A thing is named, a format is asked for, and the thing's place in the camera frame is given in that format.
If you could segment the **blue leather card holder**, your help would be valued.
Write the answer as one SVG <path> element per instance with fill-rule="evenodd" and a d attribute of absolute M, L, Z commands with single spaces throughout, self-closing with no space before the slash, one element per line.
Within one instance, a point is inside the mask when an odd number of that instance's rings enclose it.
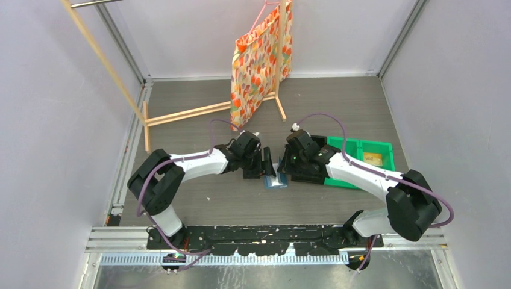
<path fill-rule="evenodd" d="M 277 162 L 273 163 L 273 166 L 274 166 L 277 176 L 275 178 L 271 177 L 271 176 L 264 176 L 265 187 L 267 189 L 277 189 L 277 188 L 287 188 L 288 187 L 288 181 L 287 181 L 286 175 L 277 172 L 277 167 L 280 163 L 280 158 L 281 157 L 278 157 Z"/>

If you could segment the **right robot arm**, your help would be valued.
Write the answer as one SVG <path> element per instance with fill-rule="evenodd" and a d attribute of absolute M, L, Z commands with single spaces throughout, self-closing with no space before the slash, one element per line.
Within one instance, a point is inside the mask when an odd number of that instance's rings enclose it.
<path fill-rule="evenodd" d="M 442 212 L 440 200 L 431 195 L 427 181 L 415 170 L 401 173 L 372 166 L 334 146 L 320 146 L 303 129 L 292 132 L 286 141 L 279 172 L 305 182 L 347 182 L 385 204 L 378 210 L 359 210 L 345 222 L 344 239 L 352 247 L 361 246 L 368 237 L 387 233 L 418 241 Z"/>

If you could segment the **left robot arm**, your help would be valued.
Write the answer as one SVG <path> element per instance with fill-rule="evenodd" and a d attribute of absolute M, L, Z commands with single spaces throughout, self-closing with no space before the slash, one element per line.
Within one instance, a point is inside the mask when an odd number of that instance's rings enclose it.
<path fill-rule="evenodd" d="M 176 155 L 157 149 L 131 175 L 127 189 L 139 202 L 137 213 L 147 213 L 162 230 L 162 242 L 170 249 L 178 249 L 184 244 L 185 234 L 172 201 L 180 185 L 202 176 L 239 169 L 245 179 L 276 176 L 270 148 L 263 148 L 258 136 L 248 131 L 204 152 Z"/>

